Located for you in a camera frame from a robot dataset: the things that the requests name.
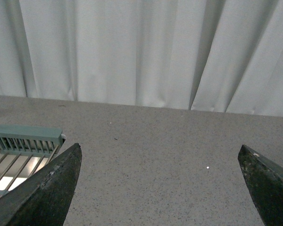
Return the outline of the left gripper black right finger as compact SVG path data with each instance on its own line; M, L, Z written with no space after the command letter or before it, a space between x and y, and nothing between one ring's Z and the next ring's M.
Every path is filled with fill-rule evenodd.
M238 162L252 201L266 226L283 226L283 167L246 145Z

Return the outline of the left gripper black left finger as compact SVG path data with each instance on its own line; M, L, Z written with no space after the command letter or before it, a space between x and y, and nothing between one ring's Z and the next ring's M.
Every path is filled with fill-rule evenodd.
M82 162L73 144L0 198L0 226L61 226L66 219Z

